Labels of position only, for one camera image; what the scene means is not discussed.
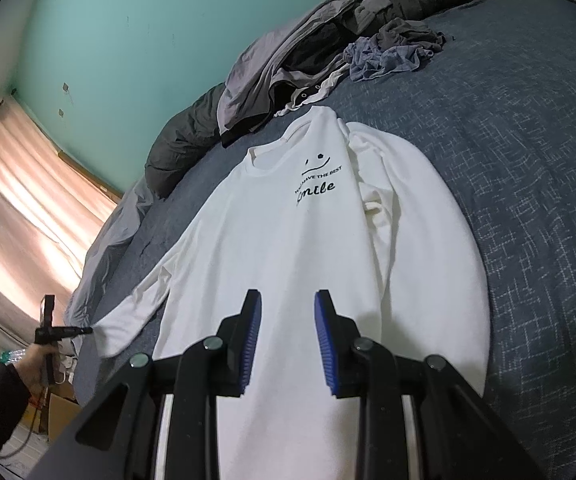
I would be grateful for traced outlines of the person's left hand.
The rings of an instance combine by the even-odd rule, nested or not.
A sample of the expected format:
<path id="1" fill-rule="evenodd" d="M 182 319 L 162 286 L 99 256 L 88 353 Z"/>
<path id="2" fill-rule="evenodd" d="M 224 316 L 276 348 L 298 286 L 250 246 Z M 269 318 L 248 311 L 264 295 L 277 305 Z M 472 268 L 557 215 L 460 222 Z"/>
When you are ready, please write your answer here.
<path id="1" fill-rule="evenodd" d="M 41 392 L 42 369 L 46 360 L 51 360 L 55 354 L 59 354 L 59 347 L 55 344 L 31 344 L 25 349 L 22 359 L 13 364 L 30 393 Z"/>

